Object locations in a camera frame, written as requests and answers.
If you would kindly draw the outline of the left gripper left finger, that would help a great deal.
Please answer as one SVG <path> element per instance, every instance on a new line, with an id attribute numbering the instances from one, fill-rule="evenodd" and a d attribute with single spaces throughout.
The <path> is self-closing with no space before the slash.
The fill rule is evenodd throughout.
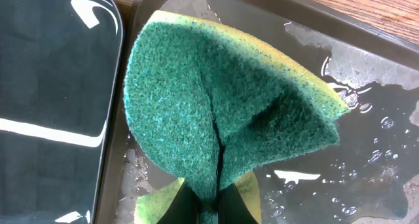
<path id="1" fill-rule="evenodd" d="M 182 184 L 157 224 L 197 224 L 199 210 L 199 198 L 188 185 Z"/>

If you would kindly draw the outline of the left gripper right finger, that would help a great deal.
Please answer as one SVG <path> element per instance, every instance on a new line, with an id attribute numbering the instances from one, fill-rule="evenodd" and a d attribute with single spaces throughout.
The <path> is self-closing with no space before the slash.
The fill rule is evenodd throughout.
<path id="1" fill-rule="evenodd" d="M 233 183 L 221 191 L 218 219 L 219 224 L 258 224 L 259 199 Z"/>

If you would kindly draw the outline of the green yellow sponge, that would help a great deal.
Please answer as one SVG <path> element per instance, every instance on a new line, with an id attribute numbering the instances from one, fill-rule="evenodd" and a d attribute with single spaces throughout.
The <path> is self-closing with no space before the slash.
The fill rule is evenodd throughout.
<path id="1" fill-rule="evenodd" d="M 131 135 L 173 175 L 137 200 L 136 223 L 157 223 L 182 184 L 198 223 L 219 223 L 221 191 L 256 167 L 340 141 L 349 112 L 324 81 L 270 44 L 209 20 L 157 10 L 132 47 L 123 100 Z"/>

